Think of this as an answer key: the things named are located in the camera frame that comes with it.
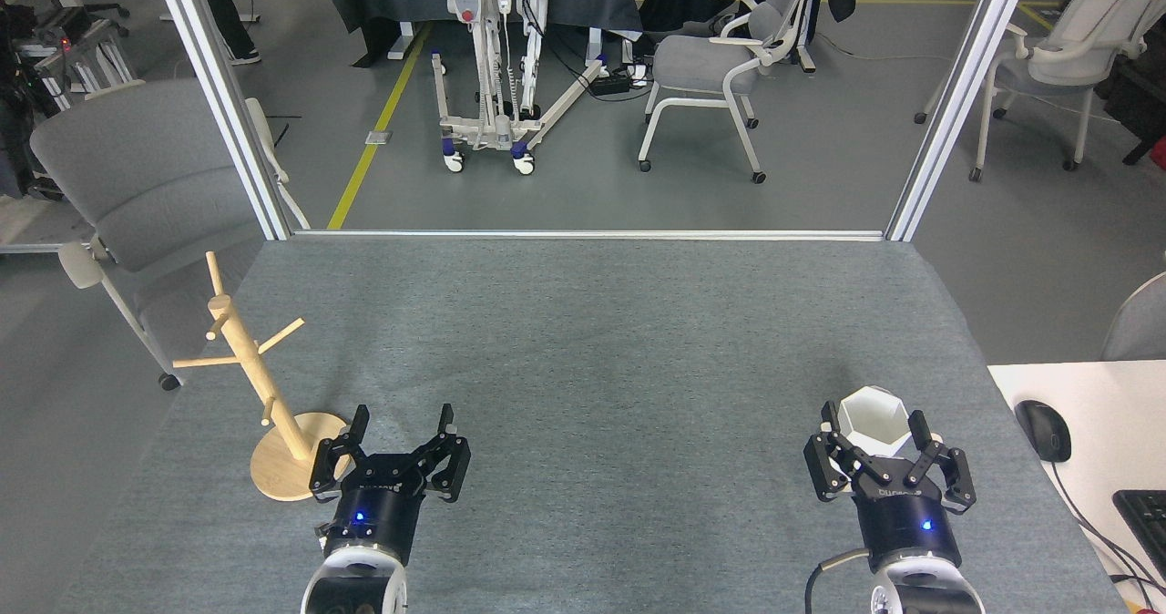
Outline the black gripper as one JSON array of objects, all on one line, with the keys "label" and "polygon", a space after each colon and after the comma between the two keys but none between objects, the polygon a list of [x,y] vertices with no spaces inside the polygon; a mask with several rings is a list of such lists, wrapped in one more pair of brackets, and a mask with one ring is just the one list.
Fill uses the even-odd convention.
[{"label": "black gripper", "polygon": [[407,454],[365,456],[363,436],[368,409],[359,404],[347,432],[322,439],[310,473],[316,501],[339,495],[336,470],[342,457],[354,457],[354,468],[343,478],[332,523],[325,530],[325,553],[342,546],[373,546],[410,563],[410,551],[424,493],[457,502],[469,470],[469,440],[455,431],[454,405],[442,405],[437,433]]},{"label": "black gripper", "polygon": [[[837,403],[822,405],[819,432],[805,443],[803,456],[813,491],[822,502],[854,486],[854,504],[864,546],[870,551],[869,569],[878,571],[900,557],[932,553],[962,564],[946,510],[963,515],[976,502],[976,493],[962,449],[946,446],[933,433],[922,410],[908,416],[912,442],[920,456],[906,474],[906,484],[892,473],[893,482],[874,481],[872,457],[841,433]],[[944,474],[944,494],[927,477],[932,465]]]}]

